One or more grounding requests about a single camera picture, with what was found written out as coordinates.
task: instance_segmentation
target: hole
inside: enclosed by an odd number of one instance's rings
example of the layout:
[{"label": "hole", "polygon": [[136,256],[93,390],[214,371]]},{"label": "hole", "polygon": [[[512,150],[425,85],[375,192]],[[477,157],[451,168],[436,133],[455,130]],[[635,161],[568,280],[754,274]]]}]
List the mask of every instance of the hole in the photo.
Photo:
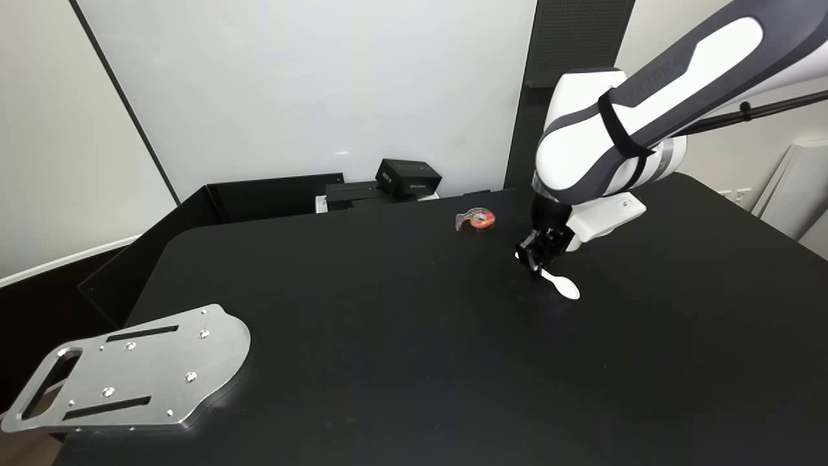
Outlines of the hole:
[{"label": "hole", "polygon": [[145,330],[145,332],[114,333],[106,341],[143,339],[143,337],[174,333],[174,332],[178,332],[178,327],[158,327],[158,330]]},{"label": "hole", "polygon": [[132,407],[147,407],[150,401],[154,401],[154,396],[141,396],[141,398],[124,398],[124,401],[114,401],[114,405],[73,408],[63,419],[77,419],[77,418],[105,414],[105,412],[123,412],[123,408],[132,408]]},{"label": "hole", "polygon": [[31,419],[50,412],[63,384],[73,376],[73,367],[77,366],[77,359],[81,359],[81,349],[67,349],[66,355],[58,358],[50,376],[45,379],[45,384],[37,388],[29,407],[23,408],[20,419]]}]

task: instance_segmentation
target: white wall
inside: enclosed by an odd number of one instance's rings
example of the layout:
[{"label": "white wall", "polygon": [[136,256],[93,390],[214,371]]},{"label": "white wall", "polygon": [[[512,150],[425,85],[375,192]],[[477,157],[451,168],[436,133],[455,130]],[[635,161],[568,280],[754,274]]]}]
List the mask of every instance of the white wall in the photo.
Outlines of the white wall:
[{"label": "white wall", "polygon": [[[618,67],[631,75],[723,6],[728,0],[638,0],[618,51]],[[826,89],[828,81],[813,81],[750,102],[779,102]],[[737,204],[754,207],[789,144],[826,139],[828,103],[819,103],[723,133],[697,135],[688,139],[688,157],[680,172],[728,192]]]},{"label": "white wall", "polygon": [[537,0],[81,0],[181,197],[425,157],[502,186]]},{"label": "white wall", "polygon": [[67,0],[0,0],[0,286],[174,207]]}]

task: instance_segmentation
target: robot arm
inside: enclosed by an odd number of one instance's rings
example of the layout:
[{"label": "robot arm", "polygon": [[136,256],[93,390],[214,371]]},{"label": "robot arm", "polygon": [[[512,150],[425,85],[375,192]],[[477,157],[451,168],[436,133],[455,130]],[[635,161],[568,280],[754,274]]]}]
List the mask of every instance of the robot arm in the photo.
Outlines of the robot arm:
[{"label": "robot arm", "polygon": [[[556,254],[641,214],[628,188],[669,177],[678,164],[665,161],[663,143],[704,115],[821,75],[828,75],[826,0],[733,0],[638,75],[621,75],[599,102],[547,126],[534,177],[537,230],[517,258],[542,273]],[[584,218],[603,226],[579,239]]]}]

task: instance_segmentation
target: metal plate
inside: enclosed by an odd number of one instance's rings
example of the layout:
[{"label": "metal plate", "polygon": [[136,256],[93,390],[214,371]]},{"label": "metal plate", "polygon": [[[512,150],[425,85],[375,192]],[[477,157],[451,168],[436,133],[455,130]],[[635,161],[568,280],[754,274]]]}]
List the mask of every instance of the metal plate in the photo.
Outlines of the metal plate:
[{"label": "metal plate", "polygon": [[[37,367],[2,430],[183,425],[242,371],[248,349],[248,327],[220,305],[67,341]],[[67,359],[75,366],[51,405],[29,414]]]}]

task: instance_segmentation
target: black table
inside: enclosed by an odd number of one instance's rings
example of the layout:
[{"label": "black table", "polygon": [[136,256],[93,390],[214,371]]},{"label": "black table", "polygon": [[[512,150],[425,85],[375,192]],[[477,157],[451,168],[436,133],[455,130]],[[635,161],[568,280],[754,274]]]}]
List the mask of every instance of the black table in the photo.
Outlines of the black table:
[{"label": "black table", "polygon": [[[828,266],[701,183],[579,251],[579,311],[512,258],[528,192],[199,229],[136,320],[224,304],[246,371],[191,432],[61,464],[828,464]],[[497,229],[453,230],[464,204]]]}]

